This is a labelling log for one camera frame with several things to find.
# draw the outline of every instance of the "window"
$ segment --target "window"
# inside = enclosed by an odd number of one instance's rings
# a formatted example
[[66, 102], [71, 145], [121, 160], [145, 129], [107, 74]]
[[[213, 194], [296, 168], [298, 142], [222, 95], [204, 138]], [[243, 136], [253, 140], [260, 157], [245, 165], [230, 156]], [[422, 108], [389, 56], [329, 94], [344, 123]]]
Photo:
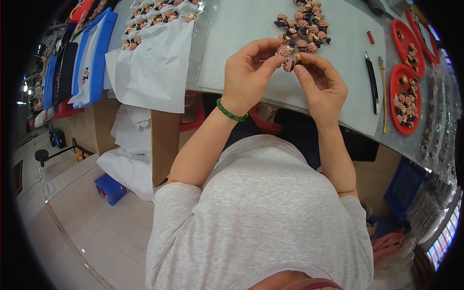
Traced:
[[435, 270], [438, 270], [440, 262], [443, 260], [443, 257], [445, 256], [448, 248], [451, 246], [454, 235], [456, 234], [462, 197], [463, 194], [461, 192], [461, 196], [459, 197], [458, 203], [456, 204], [450, 219], [446, 223], [446, 226], [438, 236], [437, 240], [433, 243], [427, 252], [427, 256], [429, 256], [430, 260], [432, 260]]

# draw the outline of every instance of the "red plastic tray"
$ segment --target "red plastic tray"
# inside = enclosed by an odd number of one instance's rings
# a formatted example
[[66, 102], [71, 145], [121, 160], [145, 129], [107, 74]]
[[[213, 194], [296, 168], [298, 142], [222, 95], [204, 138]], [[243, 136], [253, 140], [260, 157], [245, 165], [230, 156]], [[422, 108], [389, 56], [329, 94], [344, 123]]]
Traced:
[[[401, 32], [401, 34], [404, 35], [404, 40], [401, 40], [398, 38], [398, 36], [396, 36], [397, 31]], [[392, 22], [392, 32], [393, 40], [395, 42], [395, 46], [398, 50], [398, 54], [400, 55], [402, 63], [406, 63], [406, 55], [409, 52], [409, 44], [412, 43], [417, 48], [416, 58], [419, 62], [416, 66], [419, 70], [419, 73], [416, 73], [411, 67], [409, 67], [409, 70], [411, 70], [411, 73], [414, 75], [414, 77], [423, 77], [425, 74], [424, 55], [422, 54], [422, 50], [420, 49], [421, 46], [417, 41], [416, 37], [414, 36], [414, 33], [409, 29], [409, 27], [407, 27], [407, 25], [404, 22], [398, 19], [395, 19]]]
[[409, 82], [407, 84], [402, 84], [400, 83], [400, 79], [402, 76], [407, 76], [408, 80], [410, 78], [415, 78], [415, 76], [412, 74], [414, 71], [411, 70], [411, 68], [405, 64], [399, 64], [396, 67], [393, 68], [392, 72], [392, 78], [390, 80], [390, 112], [392, 113], [392, 121], [393, 124], [395, 124], [396, 129], [405, 134], [409, 135], [412, 134], [416, 128], [417, 125], [419, 124], [420, 121], [420, 112], [422, 110], [422, 101], [420, 97], [420, 88], [419, 84], [417, 84], [417, 99], [414, 100], [414, 103], [416, 104], [417, 107], [417, 113], [419, 114], [419, 117], [414, 120], [414, 127], [409, 128], [405, 125], [401, 125], [398, 120], [396, 119], [396, 113], [395, 113], [395, 106], [393, 106], [393, 99], [395, 99], [395, 94], [400, 94], [402, 92], [406, 92], [407, 89], [409, 89], [410, 85]]
[[420, 31], [418, 27], [416, 26], [416, 23], [414, 22], [414, 18], [412, 16], [413, 13], [414, 11], [412, 9], [406, 10], [407, 21], [409, 22], [409, 25], [411, 25], [412, 30], [416, 34], [417, 40], [419, 41], [420, 46], [422, 47], [422, 50], [424, 51], [425, 55], [429, 58], [431, 62], [433, 62], [436, 65], [439, 65], [440, 56], [438, 54], [438, 48], [437, 48], [437, 44], [435, 43], [435, 38], [433, 37], [427, 25], [424, 25], [424, 27], [427, 29], [427, 32], [429, 33], [428, 37], [430, 37], [430, 42], [432, 43], [432, 49], [433, 49], [433, 54], [432, 54], [430, 50], [428, 49], [427, 45], [425, 44], [424, 40], [422, 39], [422, 35], [420, 34]]

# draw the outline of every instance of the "red cloth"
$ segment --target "red cloth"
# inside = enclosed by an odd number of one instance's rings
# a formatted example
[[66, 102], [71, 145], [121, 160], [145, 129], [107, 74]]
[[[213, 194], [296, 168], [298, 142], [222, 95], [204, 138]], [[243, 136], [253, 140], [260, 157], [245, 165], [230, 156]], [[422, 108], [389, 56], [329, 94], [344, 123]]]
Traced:
[[371, 240], [372, 250], [374, 251], [374, 266], [386, 258], [395, 255], [405, 242], [405, 236], [402, 233], [391, 232], [381, 238]]

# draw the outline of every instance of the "green bead bracelet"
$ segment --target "green bead bracelet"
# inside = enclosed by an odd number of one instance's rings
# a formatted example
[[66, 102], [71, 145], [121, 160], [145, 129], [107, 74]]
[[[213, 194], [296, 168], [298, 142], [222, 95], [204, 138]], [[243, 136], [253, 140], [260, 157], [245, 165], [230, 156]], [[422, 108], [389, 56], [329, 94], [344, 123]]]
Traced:
[[232, 115], [232, 113], [229, 113], [229, 111], [224, 109], [224, 107], [221, 105], [221, 98], [219, 98], [216, 101], [216, 105], [218, 106], [219, 110], [221, 110], [224, 113], [224, 115], [226, 115], [227, 117], [229, 117], [229, 118], [231, 118], [231, 119], [233, 119], [233, 120], [235, 120], [237, 122], [243, 122], [248, 118], [248, 113], [246, 113], [246, 115], [243, 116], [243, 117], [237, 117], [237, 116]]

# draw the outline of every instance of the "red eraser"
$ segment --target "red eraser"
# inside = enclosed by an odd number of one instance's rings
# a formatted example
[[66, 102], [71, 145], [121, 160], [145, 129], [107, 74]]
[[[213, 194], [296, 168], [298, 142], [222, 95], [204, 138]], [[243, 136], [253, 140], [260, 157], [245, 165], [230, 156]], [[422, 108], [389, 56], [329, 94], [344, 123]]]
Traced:
[[367, 36], [369, 37], [369, 40], [371, 41], [371, 44], [374, 45], [375, 41], [374, 41], [374, 38], [372, 37], [372, 33], [370, 31], [367, 32]]

